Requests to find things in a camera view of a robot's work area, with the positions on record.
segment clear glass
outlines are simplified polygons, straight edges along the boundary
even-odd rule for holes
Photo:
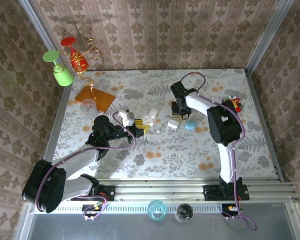
[[[93,99],[83,100],[80,104],[80,109],[90,119],[94,119],[98,115],[97,105]]]
[[[180,222],[180,223],[185,223],[189,219],[191,219],[194,215],[194,209],[191,205],[187,203],[183,203],[178,206],[176,213],[175,213],[175,218]]]
[[[167,215],[167,206],[163,201],[154,200],[148,205],[148,215],[151,219],[160,221]]]

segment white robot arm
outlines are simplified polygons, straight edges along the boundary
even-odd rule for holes
[[[98,180],[87,174],[79,176],[74,174],[103,158],[110,149],[124,149],[124,147],[110,147],[109,141],[127,138],[131,144],[132,141],[135,142],[135,138],[145,133],[145,130],[139,128],[134,121],[124,128],[121,124],[113,125],[105,115],[96,117],[92,133],[81,148],[52,163],[42,159],[35,164],[22,191],[23,199],[35,204],[39,211],[50,213],[60,202],[67,199],[84,195],[97,196],[105,193],[106,189],[112,193],[114,186],[99,185]]]
[[[192,92],[185,97],[186,105],[208,116],[207,110],[214,107],[210,102],[204,101],[199,98],[196,92]],[[222,143],[217,143],[221,161],[220,176],[226,183],[233,183],[235,181],[232,166],[231,146],[224,146]],[[236,174],[236,180],[239,179],[239,174]]]

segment glass cup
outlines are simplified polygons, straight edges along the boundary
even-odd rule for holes
[[[95,100],[85,99],[80,104],[80,109],[89,119],[94,119],[98,115],[98,109]]]
[[[69,86],[73,83],[75,76],[72,75],[69,68],[62,64],[57,64],[53,68],[53,75],[58,82],[58,84],[62,87]]]
[[[155,221],[160,221],[167,215],[167,206],[163,201],[154,200],[148,205],[148,215]]]
[[[183,203],[178,206],[175,213],[175,218],[180,223],[185,223],[186,221],[191,219],[193,215],[194,215],[194,209],[192,208],[192,206],[187,203]]]

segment table surface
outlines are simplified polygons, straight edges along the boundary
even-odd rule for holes
[[[245,139],[237,145],[238,172],[242,177],[276,178],[271,154],[265,141],[257,110],[243,69],[201,69],[206,84],[201,94],[221,102],[229,95],[241,98],[243,111],[238,115],[245,130]],[[137,139],[129,150],[110,150],[98,162],[81,169],[98,178],[217,178],[220,175],[220,156],[212,140],[208,118],[193,111],[188,120],[197,123],[194,130],[185,128],[186,120],[172,116],[171,102],[175,101],[170,86],[191,70],[134,70],[86,72],[94,79],[94,87],[115,95],[115,100],[105,115],[112,123],[112,113],[130,110],[136,118],[149,115],[151,109],[158,110],[158,116],[149,132]],[[193,74],[183,81],[187,89],[198,88],[202,78]],[[75,100],[86,81],[75,78],[64,114],[54,160],[80,148],[92,132],[93,120],[80,110]],[[168,120],[180,123],[179,128],[168,127]],[[126,139],[114,140],[110,146],[126,146]]]

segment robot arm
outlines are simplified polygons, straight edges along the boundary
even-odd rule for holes
[[[185,115],[189,116],[192,109],[195,109],[208,117],[210,134],[217,143],[220,153],[220,177],[227,184],[238,180],[238,174],[234,179],[231,146],[229,145],[240,138],[242,129],[238,121],[224,108],[198,97],[196,89],[187,90],[180,81],[171,86],[171,91],[176,97],[176,102],[173,102],[171,107],[173,115],[181,115],[183,118]],[[235,111],[232,102],[228,101],[223,104]]]
[[[208,110],[210,108],[214,108],[214,105],[212,103],[203,101],[201,98],[197,96],[195,92],[187,95],[185,97],[185,102],[188,108],[195,109],[200,113],[206,115],[207,117],[208,117]],[[232,166],[231,146],[230,145],[225,146],[222,143],[217,143],[217,146],[219,148],[220,161],[221,161],[220,177],[226,183],[233,183],[235,179],[232,171],[233,166]]]
[[[126,128],[136,138],[143,136],[146,130],[141,128],[141,119],[133,122]],[[132,136],[120,125],[113,125],[107,116],[96,117],[92,133],[86,143],[77,151],[53,162],[42,159],[35,164],[22,191],[23,199],[37,204],[40,210],[50,213],[64,200],[84,195],[97,196],[100,192],[104,192],[104,189],[111,189],[113,186],[99,185],[98,180],[87,174],[82,174],[75,179],[69,178],[71,176],[74,178],[73,175],[83,167],[102,159],[111,149],[109,141],[121,138],[127,138],[129,143],[133,140]]]

